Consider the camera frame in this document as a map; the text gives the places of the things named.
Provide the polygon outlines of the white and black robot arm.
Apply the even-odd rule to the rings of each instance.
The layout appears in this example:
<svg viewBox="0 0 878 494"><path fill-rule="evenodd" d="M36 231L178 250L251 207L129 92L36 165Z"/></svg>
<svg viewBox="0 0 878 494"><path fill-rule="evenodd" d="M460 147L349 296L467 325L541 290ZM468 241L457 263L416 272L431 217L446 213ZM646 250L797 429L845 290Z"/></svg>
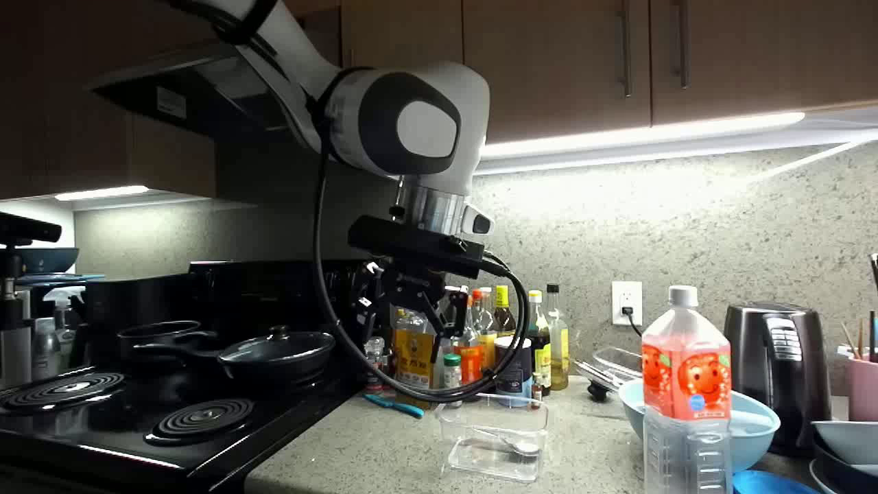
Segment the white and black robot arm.
<svg viewBox="0 0 878 494"><path fill-rule="evenodd" d="M388 261L398 305L425 313L446 276L473 279L490 220L468 204L489 129L489 82L464 63L340 70L283 0L173 0L231 45L294 137L323 161L393 178L395 217L358 217L349 241Z"/></svg>

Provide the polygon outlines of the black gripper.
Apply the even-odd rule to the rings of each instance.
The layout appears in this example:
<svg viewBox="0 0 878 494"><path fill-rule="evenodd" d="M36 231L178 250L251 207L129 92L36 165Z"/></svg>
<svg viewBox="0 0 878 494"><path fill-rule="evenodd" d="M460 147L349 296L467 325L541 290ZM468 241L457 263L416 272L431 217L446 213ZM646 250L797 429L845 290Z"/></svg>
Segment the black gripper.
<svg viewBox="0 0 878 494"><path fill-rule="evenodd" d="M366 261L361 276L366 280L364 296L377 313L402 307L421 317L438 335L464 333L467 292L460 285L446 285L442 276L383 261Z"/></svg>

